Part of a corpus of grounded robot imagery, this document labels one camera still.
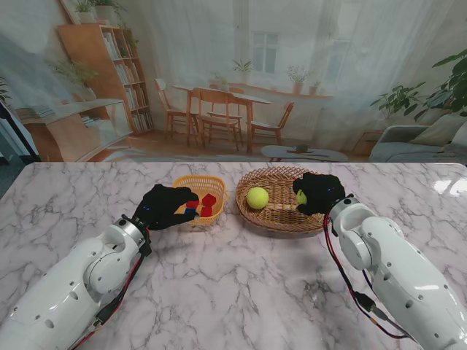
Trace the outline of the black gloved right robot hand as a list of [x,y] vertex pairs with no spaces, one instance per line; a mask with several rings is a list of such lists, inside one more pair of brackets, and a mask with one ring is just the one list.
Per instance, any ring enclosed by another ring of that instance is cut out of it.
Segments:
[[302,191],[306,203],[300,203],[297,210],[305,215],[327,214],[337,201],[346,197],[338,177],[306,172],[301,179],[293,182],[293,192]]

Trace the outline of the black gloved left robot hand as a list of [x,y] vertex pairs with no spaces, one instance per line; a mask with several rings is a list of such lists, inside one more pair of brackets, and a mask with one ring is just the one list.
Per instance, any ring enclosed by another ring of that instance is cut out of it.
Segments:
[[197,201],[198,196],[188,187],[165,187],[156,184],[137,206],[132,220],[141,222],[148,230],[164,230],[192,221],[196,213],[177,214],[179,207]]

